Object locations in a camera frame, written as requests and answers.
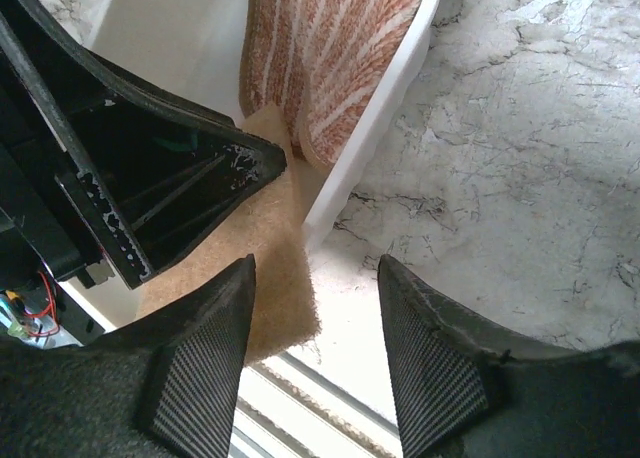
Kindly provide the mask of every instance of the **marble surface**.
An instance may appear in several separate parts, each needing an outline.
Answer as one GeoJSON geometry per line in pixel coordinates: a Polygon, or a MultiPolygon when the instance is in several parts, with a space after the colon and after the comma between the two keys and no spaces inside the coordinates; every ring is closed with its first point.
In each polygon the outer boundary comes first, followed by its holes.
{"type": "MultiPolygon", "coordinates": [[[[100,0],[42,0],[80,41],[100,0]]],[[[391,253],[527,335],[640,337],[640,0],[442,0],[431,50],[310,257],[292,352],[394,420],[375,269],[391,253]]]]}

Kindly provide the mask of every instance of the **cable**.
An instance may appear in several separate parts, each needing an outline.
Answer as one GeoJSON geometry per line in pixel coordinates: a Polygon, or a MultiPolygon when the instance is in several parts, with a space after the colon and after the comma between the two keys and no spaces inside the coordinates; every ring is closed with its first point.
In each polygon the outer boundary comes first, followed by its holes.
{"type": "Polygon", "coordinates": [[[27,314],[27,316],[30,317],[30,318],[42,318],[42,317],[46,316],[47,314],[51,314],[51,319],[53,320],[53,324],[54,324],[53,329],[51,329],[49,331],[46,331],[44,333],[42,333],[42,332],[29,333],[29,336],[43,338],[43,337],[48,337],[48,336],[55,335],[56,333],[58,333],[60,331],[60,325],[58,325],[58,316],[57,316],[57,310],[56,310],[56,300],[55,300],[55,297],[53,295],[53,291],[51,290],[51,285],[49,284],[49,280],[47,280],[46,275],[42,271],[38,271],[38,274],[40,275],[40,278],[42,278],[44,286],[45,286],[45,288],[47,290],[47,300],[49,301],[49,304],[40,313],[27,314]]]}

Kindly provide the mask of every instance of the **brown striped cloth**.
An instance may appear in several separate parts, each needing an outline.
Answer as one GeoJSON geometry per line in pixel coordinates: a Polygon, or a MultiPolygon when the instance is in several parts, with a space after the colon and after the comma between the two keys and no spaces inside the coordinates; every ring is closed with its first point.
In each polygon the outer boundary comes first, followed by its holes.
{"type": "Polygon", "coordinates": [[[293,146],[337,161],[421,0],[249,0],[240,71],[245,116],[275,102],[293,146]]]}

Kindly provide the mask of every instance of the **red wire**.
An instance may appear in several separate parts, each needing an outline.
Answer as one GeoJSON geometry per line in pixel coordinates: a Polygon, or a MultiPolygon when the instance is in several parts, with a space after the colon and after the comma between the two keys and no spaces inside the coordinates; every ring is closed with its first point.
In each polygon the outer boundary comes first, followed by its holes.
{"type": "Polygon", "coordinates": [[[30,336],[35,336],[35,337],[47,337],[47,336],[51,336],[51,335],[55,335],[56,333],[58,333],[60,331],[60,325],[58,325],[58,317],[57,317],[57,310],[56,310],[56,300],[53,296],[53,291],[51,291],[51,285],[49,285],[49,280],[47,280],[47,277],[45,276],[45,274],[42,271],[38,271],[38,274],[40,275],[40,278],[42,278],[42,281],[44,283],[45,288],[47,289],[47,300],[49,300],[49,304],[47,305],[47,307],[42,310],[40,313],[36,313],[36,314],[27,314],[28,317],[30,318],[42,318],[43,316],[51,313],[51,318],[53,319],[53,323],[54,323],[54,328],[52,330],[46,331],[44,333],[29,333],[30,336]]]}

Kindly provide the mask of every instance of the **white tray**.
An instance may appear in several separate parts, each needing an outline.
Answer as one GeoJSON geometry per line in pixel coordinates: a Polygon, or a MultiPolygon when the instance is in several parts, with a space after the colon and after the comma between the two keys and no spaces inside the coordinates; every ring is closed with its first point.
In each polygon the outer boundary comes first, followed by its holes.
{"type": "MultiPolygon", "coordinates": [[[[418,74],[429,48],[429,27],[438,2],[422,0],[329,177],[323,180],[308,165],[298,163],[309,210],[303,225],[308,250],[331,231],[418,74]]],[[[247,6],[248,0],[105,0],[86,45],[157,86],[239,123],[243,119],[238,86],[247,6]]],[[[101,326],[111,330],[135,318],[139,300],[137,292],[123,295],[126,287],[119,281],[110,279],[95,290],[84,290],[73,280],[65,288],[101,326]],[[105,299],[111,287],[117,298],[105,299]]]]}

